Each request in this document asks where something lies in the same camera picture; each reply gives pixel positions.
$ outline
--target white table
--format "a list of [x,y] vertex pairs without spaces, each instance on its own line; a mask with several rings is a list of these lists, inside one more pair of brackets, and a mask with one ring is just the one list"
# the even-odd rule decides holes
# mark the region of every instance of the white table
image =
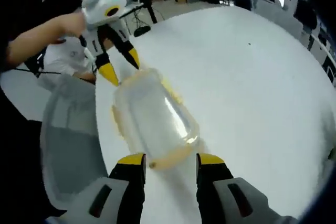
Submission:
[[[324,123],[336,118],[336,91],[313,55],[280,27],[238,7],[173,17],[131,40],[182,96],[207,151],[266,194],[279,214],[299,216],[327,156],[322,128],[335,130]],[[118,53],[112,48],[109,55]],[[114,90],[98,75],[97,123],[108,172],[129,154],[111,119]],[[201,223],[196,195],[181,192],[148,168],[141,222]]]

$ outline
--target white shirt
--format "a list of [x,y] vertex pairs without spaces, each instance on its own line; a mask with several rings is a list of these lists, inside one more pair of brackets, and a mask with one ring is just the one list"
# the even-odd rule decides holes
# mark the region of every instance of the white shirt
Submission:
[[44,71],[73,75],[75,72],[92,72],[92,63],[85,57],[84,47],[78,38],[65,37],[62,44],[47,47],[44,55]]

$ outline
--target round table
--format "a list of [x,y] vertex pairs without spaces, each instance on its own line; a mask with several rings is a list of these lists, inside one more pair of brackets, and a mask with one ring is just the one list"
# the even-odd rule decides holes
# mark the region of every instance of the round table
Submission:
[[[282,28],[239,7],[176,16],[131,41],[182,96],[207,152],[262,191],[273,210],[298,217],[317,191],[327,135],[335,131],[328,123],[335,122],[336,92],[313,55]],[[108,53],[118,57],[115,48]],[[130,154],[113,125],[114,90],[97,76],[108,173]],[[185,195],[148,168],[141,222],[201,223],[196,194]]]

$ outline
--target white robot head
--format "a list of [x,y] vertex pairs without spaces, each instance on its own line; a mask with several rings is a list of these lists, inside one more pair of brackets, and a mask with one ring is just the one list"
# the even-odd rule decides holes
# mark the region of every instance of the white robot head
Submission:
[[119,18],[127,0],[82,0],[82,11],[88,25],[100,25]]

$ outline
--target robotic hand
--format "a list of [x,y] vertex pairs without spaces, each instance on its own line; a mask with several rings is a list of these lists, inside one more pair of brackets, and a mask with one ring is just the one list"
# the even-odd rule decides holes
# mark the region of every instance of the robotic hand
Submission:
[[[202,224],[296,223],[268,207],[267,197],[242,178],[233,178],[224,161],[199,153],[197,202]],[[145,200],[145,154],[118,161],[109,178],[82,191],[61,217],[67,224],[140,223]]]
[[120,80],[109,60],[103,45],[109,39],[128,63],[139,69],[139,57],[129,41],[129,33],[123,20],[119,18],[126,0],[82,0],[82,12],[86,19],[87,30],[80,36],[86,56],[95,62],[98,72],[118,86]]

